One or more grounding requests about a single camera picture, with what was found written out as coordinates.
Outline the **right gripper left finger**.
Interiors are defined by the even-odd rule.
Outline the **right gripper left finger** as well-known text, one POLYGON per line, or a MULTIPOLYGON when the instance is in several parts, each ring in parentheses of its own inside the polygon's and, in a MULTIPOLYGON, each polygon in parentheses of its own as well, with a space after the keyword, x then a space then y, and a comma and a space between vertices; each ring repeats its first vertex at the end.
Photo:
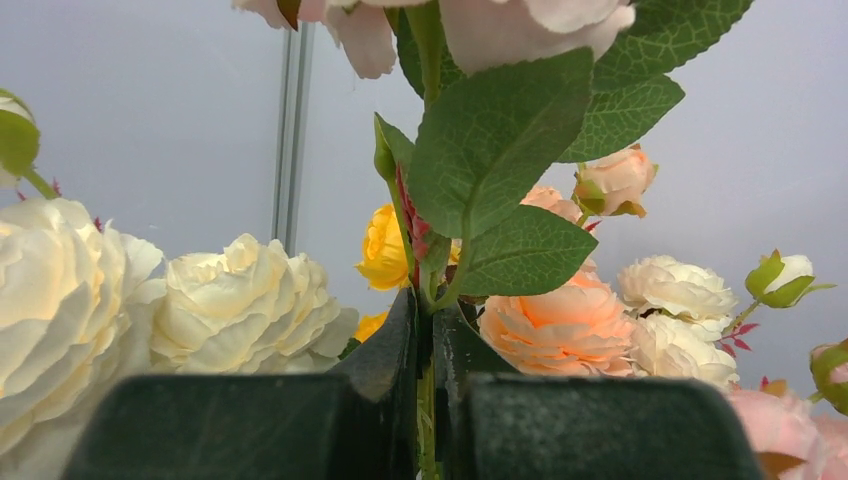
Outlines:
POLYGON ((412 479, 416 300, 325 373, 143 375, 98 406, 67 479, 412 479))

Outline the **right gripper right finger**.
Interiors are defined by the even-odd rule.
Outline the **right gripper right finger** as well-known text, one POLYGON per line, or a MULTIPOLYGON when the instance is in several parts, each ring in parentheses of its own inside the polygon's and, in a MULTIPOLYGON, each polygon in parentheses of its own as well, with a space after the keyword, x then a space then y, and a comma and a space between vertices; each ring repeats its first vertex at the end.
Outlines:
POLYGON ((434 317, 437 455, 449 479, 758 479, 742 425, 697 380, 516 372, 458 308, 434 317))

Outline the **peach pink flower stem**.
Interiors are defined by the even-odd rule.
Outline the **peach pink flower stem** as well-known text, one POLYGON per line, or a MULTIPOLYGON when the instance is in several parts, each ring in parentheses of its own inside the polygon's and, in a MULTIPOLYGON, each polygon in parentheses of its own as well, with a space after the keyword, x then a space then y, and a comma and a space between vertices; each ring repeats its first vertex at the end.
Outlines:
MULTIPOLYGON (((656 165, 634 144, 579 168, 573 198, 537 186, 522 202, 592 231, 591 216, 643 217, 642 196, 656 173, 656 165)), ((478 324, 482 339, 525 374, 633 373, 629 353, 634 323, 590 259, 564 285, 545 294, 488 298, 478 324)))

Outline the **large pink rose stem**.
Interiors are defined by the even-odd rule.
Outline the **large pink rose stem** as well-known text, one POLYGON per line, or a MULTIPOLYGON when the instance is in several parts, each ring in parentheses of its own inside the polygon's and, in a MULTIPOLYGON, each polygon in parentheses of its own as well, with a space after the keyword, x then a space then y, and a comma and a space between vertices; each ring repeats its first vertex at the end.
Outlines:
POLYGON ((236 1, 275 29, 320 23, 358 76, 400 65, 421 93, 414 139, 374 121, 416 298, 419 468, 437 455, 435 315, 564 285, 590 231, 523 204, 557 162, 584 165, 650 130, 682 98, 670 79, 746 1, 236 1))

